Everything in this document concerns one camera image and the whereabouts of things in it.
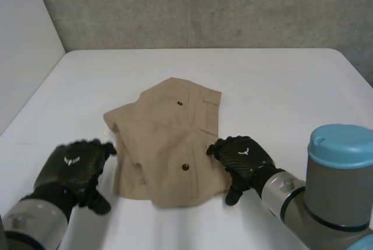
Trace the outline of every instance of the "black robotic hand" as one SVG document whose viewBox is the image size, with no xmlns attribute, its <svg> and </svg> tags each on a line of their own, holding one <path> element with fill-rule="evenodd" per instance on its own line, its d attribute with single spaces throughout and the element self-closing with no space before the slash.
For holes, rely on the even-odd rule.
<svg viewBox="0 0 373 250">
<path fill-rule="evenodd" d="M 79 204 L 97 214 L 108 213 L 110 204 L 96 190 L 96 186 L 106 160 L 116 153 L 112 143 L 101 144 L 98 139 L 58 146 L 36 179 L 33 197 L 51 198 L 47 194 L 63 191 L 64 194 L 71 195 L 70 202 L 73 206 Z M 58 202 L 61 200 L 57 198 L 61 196 L 57 195 L 52 201 L 57 201 L 56 205 L 65 208 L 65 204 Z"/>
<path fill-rule="evenodd" d="M 214 155 L 232 176 L 232 186 L 226 197 L 229 206 L 238 202 L 242 192 L 252 188 L 252 180 L 259 168 L 275 166 L 267 152 L 248 136 L 218 139 L 210 145 L 207 154 Z"/>
</svg>

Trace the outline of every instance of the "robotic hand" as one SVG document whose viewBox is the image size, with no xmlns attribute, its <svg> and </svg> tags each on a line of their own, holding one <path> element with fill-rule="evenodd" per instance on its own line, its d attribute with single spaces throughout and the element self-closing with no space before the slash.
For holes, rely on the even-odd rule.
<svg viewBox="0 0 373 250">
<path fill-rule="evenodd" d="M 79 207 L 87 206 L 97 214 L 110 211 L 110 204 L 96 190 L 109 156 L 115 155 L 112 143 L 101 144 L 98 139 L 58 146 L 50 155 L 34 185 L 35 198 L 46 189 L 58 186 L 71 193 Z"/>
<path fill-rule="evenodd" d="M 253 139 L 219 139 L 208 155 L 232 176 L 226 203 L 255 189 L 263 204 L 311 250 L 373 249 L 369 229 L 373 194 L 373 131 L 325 125 L 308 145 L 306 183 L 276 168 Z"/>
<path fill-rule="evenodd" d="M 101 144 L 98 139 L 58 146 L 37 177 L 34 192 L 4 218 L 10 250 L 56 250 L 76 205 L 96 214 L 108 213 L 110 204 L 96 186 L 105 162 L 116 153 L 111 143 Z"/>
<path fill-rule="evenodd" d="M 277 171 L 272 158 L 264 149 L 248 136 L 228 137 L 226 140 L 218 139 L 210 145 L 208 155 L 214 155 L 232 177 L 232 186 L 226 197 L 226 204 L 235 205 L 242 192 L 257 186 L 257 172 Z"/>
</svg>

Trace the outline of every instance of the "folded fabric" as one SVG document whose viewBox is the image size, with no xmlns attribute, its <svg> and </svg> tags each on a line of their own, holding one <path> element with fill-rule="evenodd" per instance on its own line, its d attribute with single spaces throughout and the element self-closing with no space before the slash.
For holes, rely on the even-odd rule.
<svg viewBox="0 0 373 250">
<path fill-rule="evenodd" d="M 218 138 L 221 92 L 169 78 L 104 114 L 117 137 L 114 193 L 161 207 L 203 203 L 231 185 L 206 149 Z"/>
</svg>

